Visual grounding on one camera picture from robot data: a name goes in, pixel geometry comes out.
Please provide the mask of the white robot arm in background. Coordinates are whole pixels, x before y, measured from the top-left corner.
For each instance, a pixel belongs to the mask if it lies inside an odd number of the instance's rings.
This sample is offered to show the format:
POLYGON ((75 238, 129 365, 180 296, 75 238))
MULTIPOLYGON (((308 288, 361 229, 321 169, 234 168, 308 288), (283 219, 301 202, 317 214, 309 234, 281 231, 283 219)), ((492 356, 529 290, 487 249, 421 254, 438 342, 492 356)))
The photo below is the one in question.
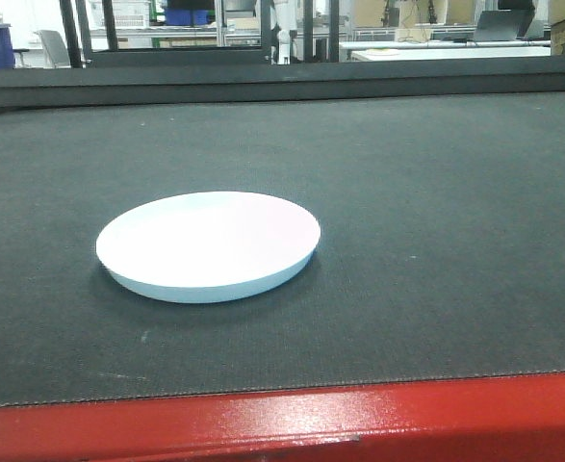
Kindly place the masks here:
POLYGON ((296 1, 273 0, 270 2, 271 29, 277 40, 275 49, 275 64, 290 64, 297 32, 296 1))

